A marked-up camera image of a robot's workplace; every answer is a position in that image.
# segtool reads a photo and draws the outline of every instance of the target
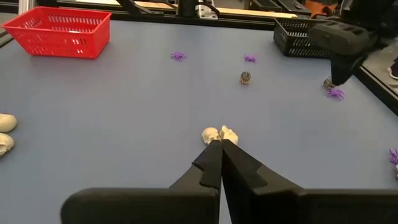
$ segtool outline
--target blue-gray tabletop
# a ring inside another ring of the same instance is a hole
[[[13,41],[0,67],[0,113],[19,120],[0,159],[2,224],[60,223],[63,201],[88,187],[168,187],[205,148],[201,132],[224,124],[302,187],[398,187],[387,158],[398,117],[355,77],[345,100],[327,98],[329,61],[284,57],[272,32],[112,21],[96,60],[34,57]]]

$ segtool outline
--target snail shell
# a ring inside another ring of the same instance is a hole
[[[323,87],[327,90],[331,90],[336,86],[331,82],[331,77],[329,77],[325,81],[323,81]]]
[[[241,83],[242,84],[248,84],[251,78],[251,74],[249,72],[243,72],[241,74]]]

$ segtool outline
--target plastic skull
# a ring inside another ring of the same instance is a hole
[[[0,133],[7,133],[17,126],[17,118],[11,114],[0,114]]]
[[[220,136],[222,139],[228,139],[233,144],[238,145],[238,135],[225,125],[221,127]]]
[[[7,134],[0,133],[0,156],[10,151],[14,146],[14,140]]]
[[[202,132],[201,137],[205,144],[209,144],[212,140],[221,140],[220,135],[218,134],[218,130],[212,127],[206,128]]]

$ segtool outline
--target red basket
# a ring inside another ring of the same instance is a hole
[[[2,27],[31,55],[96,58],[109,42],[111,13],[36,7]]]

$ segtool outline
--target black plastic housing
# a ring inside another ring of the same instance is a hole
[[[223,182],[233,224],[397,223],[398,190],[307,190],[223,140]]]
[[[62,206],[63,224],[217,224],[220,141],[212,141],[168,189],[86,189]]]

